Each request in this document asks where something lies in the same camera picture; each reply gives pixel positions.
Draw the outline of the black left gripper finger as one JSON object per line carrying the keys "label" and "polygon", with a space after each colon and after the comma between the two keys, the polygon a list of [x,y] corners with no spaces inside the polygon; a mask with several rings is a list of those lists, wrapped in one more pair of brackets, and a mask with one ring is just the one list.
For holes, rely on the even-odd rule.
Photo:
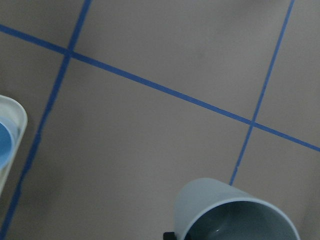
{"label": "black left gripper finger", "polygon": [[164,232],[163,240],[176,240],[176,235],[174,232]]}

